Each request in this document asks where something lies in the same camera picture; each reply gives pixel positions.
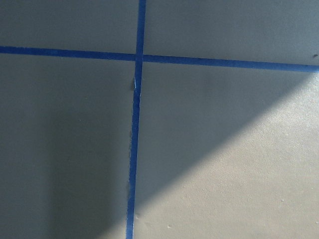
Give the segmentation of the vertical blue tape strip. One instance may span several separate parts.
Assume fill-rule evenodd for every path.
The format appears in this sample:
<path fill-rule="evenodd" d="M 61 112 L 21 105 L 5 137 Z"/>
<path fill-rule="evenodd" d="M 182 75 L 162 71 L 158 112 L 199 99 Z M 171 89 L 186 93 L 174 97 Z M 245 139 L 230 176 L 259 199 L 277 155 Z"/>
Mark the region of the vertical blue tape strip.
<path fill-rule="evenodd" d="M 128 179 L 128 201 L 126 219 L 126 238 L 134 237 L 134 215 L 136 194 L 136 173 L 139 142 L 140 100 L 143 74 L 144 34 L 145 34 L 146 1 L 139 1 L 137 41 L 135 56 L 134 92 L 132 105 L 131 148 Z"/>

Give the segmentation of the horizontal blue tape strip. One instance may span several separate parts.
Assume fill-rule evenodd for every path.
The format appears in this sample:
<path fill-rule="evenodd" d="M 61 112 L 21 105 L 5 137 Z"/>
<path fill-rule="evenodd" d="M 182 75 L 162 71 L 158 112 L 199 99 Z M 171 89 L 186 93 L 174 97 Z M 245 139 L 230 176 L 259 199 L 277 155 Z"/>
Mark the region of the horizontal blue tape strip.
<path fill-rule="evenodd" d="M 88 58 L 88 59 L 120 60 L 120 61 L 135 61 L 136 59 L 135 54 L 129 54 L 129 53 L 64 50 L 64 49 L 48 49 L 48 48 L 32 48 L 32 47 L 13 47 L 13 46 L 1 46 L 0 52 L 3 54 L 22 54 L 22 55 Z M 296 72 L 310 72 L 310 73 L 317 73 L 319 71 L 318 65 L 301 65 L 301 64 L 160 56 L 160 55 L 144 55 L 143 61 L 149 62 L 149 63 L 233 67 L 233 68 L 296 71 Z"/>

